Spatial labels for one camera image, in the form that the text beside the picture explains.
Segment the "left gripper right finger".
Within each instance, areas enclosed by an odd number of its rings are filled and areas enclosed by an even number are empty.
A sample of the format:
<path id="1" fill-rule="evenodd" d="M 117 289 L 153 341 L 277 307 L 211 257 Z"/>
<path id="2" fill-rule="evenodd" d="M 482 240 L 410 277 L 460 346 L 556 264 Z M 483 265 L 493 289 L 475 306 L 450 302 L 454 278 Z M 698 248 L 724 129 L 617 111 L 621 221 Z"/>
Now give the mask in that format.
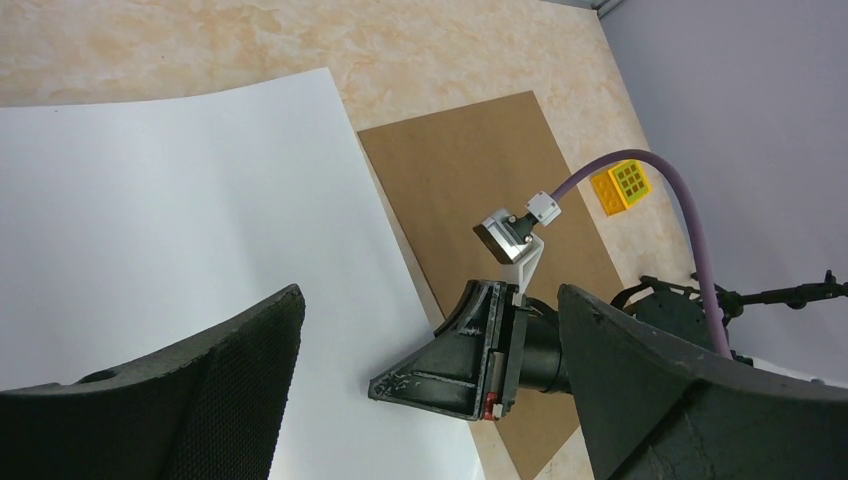
<path id="1" fill-rule="evenodd" d="M 760 370 L 558 292 L 560 340 L 598 479 L 843 479 L 847 392 Z"/>

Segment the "sunflower photo print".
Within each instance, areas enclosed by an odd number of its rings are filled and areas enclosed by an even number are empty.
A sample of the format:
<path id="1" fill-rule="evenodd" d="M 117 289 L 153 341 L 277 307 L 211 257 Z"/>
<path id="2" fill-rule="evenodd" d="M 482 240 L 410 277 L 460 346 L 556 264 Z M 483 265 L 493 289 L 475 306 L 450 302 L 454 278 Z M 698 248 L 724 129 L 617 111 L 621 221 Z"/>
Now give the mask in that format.
<path id="1" fill-rule="evenodd" d="M 331 74 L 1 112 L 1 385 L 70 383 L 297 284 L 271 476 L 479 479 L 462 420 L 371 400 L 432 328 Z"/>

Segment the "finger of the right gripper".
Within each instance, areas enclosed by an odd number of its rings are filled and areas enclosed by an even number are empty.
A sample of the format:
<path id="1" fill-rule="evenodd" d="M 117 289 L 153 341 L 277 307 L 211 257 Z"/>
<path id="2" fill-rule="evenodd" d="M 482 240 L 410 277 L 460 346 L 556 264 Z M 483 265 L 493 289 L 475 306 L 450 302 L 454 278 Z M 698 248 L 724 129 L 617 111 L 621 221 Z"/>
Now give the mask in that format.
<path id="1" fill-rule="evenodd" d="M 511 286 L 470 280 L 435 338 L 369 381 L 375 401 L 466 421 L 507 411 Z"/>

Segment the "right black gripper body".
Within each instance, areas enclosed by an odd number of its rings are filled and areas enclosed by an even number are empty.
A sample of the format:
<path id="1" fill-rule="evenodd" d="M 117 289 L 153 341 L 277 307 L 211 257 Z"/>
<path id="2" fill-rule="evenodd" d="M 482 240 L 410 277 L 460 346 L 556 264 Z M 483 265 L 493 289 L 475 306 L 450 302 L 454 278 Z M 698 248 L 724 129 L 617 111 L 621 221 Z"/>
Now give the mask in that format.
<path id="1" fill-rule="evenodd" d="M 505 343 L 494 351 L 490 419 L 512 409 L 520 389 L 570 394 L 572 385 L 560 338 L 558 312 L 545 302 L 527 298 L 507 311 Z"/>

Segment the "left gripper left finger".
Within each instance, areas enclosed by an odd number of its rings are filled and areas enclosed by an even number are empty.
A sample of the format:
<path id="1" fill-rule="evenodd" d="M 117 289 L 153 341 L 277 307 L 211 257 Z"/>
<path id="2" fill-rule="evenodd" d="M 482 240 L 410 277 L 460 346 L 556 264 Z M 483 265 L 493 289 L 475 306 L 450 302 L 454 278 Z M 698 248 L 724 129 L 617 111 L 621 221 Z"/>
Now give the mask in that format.
<path id="1" fill-rule="evenodd" d="M 293 284 L 73 384 L 3 391 L 2 477 L 267 478 L 304 319 Z"/>

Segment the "brown frame backing board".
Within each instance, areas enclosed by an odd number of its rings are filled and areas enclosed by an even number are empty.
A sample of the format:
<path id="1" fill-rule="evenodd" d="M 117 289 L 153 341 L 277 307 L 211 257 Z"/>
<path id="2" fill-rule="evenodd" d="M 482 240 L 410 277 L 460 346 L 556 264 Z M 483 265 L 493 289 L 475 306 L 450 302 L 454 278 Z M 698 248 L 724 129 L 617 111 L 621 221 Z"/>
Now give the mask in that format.
<path id="1" fill-rule="evenodd" d="M 501 266 L 472 232 L 498 208 L 516 214 L 571 173 L 532 92 L 359 132 L 359 138 L 443 314 L 470 279 Z M 561 284 L 611 300 L 623 283 L 579 191 L 534 229 L 546 244 L 528 294 L 557 306 Z M 579 425 L 573 398 L 519 390 L 497 426 L 521 479 L 535 479 Z"/>

